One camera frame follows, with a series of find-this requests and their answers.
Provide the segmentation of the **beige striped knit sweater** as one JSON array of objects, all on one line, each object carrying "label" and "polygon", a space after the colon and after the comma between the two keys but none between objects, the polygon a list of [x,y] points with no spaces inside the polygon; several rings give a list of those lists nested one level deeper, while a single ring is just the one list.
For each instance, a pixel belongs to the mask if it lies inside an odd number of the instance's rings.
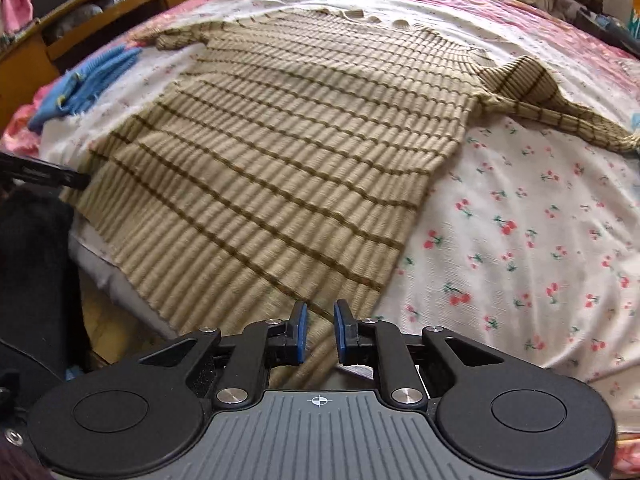
[{"label": "beige striped knit sweater", "polygon": [[149,40],[203,51],[92,144],[88,188],[64,200],[179,333],[310,307],[307,361],[280,386],[329,373],[334,302],[373,311],[474,117],[533,120],[616,153],[639,144],[567,101],[536,58],[498,66],[434,30],[358,12],[273,11]]}]

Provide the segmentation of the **dark bedside table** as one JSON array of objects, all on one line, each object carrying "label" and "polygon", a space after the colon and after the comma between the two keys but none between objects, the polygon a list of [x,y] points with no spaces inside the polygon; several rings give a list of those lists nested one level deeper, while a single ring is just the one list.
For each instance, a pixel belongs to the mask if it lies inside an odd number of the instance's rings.
[{"label": "dark bedside table", "polygon": [[603,12],[603,0],[559,0],[565,21],[609,46],[639,57],[639,39],[620,20]]}]

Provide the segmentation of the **blue knit garment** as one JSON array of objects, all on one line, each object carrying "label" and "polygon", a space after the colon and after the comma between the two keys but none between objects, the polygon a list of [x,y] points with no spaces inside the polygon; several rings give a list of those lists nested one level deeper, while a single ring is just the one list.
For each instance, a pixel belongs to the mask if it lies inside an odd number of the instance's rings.
[{"label": "blue knit garment", "polygon": [[44,96],[29,119],[29,130],[40,133],[48,120],[85,113],[113,82],[139,61],[141,53],[139,47],[121,44],[69,70]]}]

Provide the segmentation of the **wooden desk shelf unit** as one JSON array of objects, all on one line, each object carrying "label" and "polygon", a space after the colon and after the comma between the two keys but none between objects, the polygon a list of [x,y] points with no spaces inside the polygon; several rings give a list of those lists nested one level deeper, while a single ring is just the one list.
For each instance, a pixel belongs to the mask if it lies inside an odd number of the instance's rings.
[{"label": "wooden desk shelf unit", "polygon": [[1,125],[37,90],[115,38],[186,0],[67,0],[1,49]]}]

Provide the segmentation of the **pink cloth on desk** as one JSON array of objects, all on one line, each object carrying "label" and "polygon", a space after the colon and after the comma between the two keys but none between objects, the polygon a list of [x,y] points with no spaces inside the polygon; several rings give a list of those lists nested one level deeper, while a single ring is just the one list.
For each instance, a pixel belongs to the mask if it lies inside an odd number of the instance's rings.
[{"label": "pink cloth on desk", "polygon": [[18,32],[33,18],[32,0],[1,0],[1,19],[4,32]]}]

